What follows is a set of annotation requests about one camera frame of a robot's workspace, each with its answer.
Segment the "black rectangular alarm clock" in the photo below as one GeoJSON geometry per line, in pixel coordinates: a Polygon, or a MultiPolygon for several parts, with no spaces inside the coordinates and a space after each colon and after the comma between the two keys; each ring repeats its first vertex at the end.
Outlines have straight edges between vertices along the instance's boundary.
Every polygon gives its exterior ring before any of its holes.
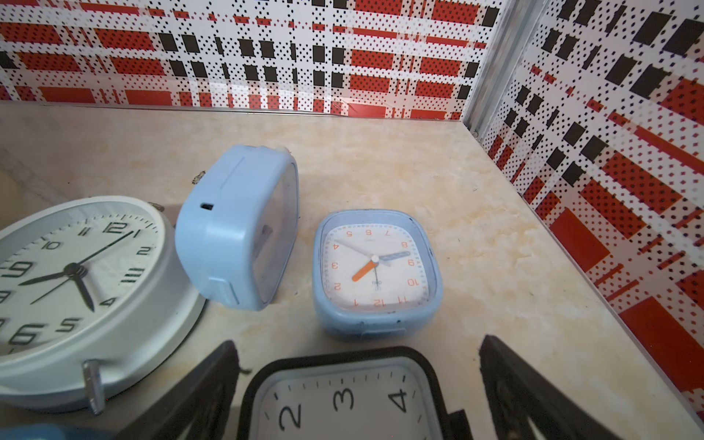
{"type": "Polygon", "coordinates": [[[408,346],[280,359],[244,394],[239,439],[469,439],[431,363],[408,346]]]}

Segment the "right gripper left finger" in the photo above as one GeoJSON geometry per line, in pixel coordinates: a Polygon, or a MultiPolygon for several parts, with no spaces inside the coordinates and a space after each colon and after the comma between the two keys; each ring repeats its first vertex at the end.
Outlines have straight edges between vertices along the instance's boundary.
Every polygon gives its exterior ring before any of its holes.
{"type": "Polygon", "coordinates": [[[221,439],[240,366],[233,341],[218,346],[116,439],[221,439]]]}

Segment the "white round alarm clock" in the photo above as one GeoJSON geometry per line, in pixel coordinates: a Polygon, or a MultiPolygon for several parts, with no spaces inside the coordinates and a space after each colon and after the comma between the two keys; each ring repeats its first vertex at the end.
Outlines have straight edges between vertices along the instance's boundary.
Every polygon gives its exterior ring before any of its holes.
{"type": "Polygon", "coordinates": [[[1,233],[1,400],[63,413],[91,408],[159,367],[205,298],[153,205],[97,196],[40,211],[1,233]]]}

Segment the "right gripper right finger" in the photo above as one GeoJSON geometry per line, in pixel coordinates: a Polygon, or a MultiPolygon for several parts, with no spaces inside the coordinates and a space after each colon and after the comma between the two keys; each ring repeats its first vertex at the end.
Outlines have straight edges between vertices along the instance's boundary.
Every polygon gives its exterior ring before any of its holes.
{"type": "Polygon", "coordinates": [[[499,439],[617,437],[496,335],[486,335],[482,341],[480,372],[499,439]]]}

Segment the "blue square alarm clock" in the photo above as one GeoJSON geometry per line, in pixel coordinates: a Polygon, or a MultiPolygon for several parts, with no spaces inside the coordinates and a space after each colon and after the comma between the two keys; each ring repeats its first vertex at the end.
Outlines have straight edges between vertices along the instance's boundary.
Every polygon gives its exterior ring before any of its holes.
{"type": "Polygon", "coordinates": [[[84,427],[35,423],[1,429],[2,440],[108,440],[114,433],[84,427]]]}

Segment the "white blue oval clock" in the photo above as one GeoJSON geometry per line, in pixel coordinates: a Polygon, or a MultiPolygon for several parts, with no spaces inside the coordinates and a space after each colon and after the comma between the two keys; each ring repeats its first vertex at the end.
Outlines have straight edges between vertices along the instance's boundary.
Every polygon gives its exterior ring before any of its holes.
{"type": "Polygon", "coordinates": [[[409,214],[345,210],[320,223],[313,249],[313,305],[332,337],[412,333],[433,319],[443,298],[430,240],[409,214]]]}

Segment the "light blue alarm clock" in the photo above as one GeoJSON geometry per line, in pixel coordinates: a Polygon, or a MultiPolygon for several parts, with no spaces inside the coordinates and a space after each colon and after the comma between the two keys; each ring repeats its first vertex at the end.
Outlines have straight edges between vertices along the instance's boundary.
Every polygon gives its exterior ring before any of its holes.
{"type": "Polygon", "coordinates": [[[267,307],[293,252],[299,200],[288,150],[234,146],[224,153],[177,220],[177,253],[196,290],[229,308],[267,307]]]}

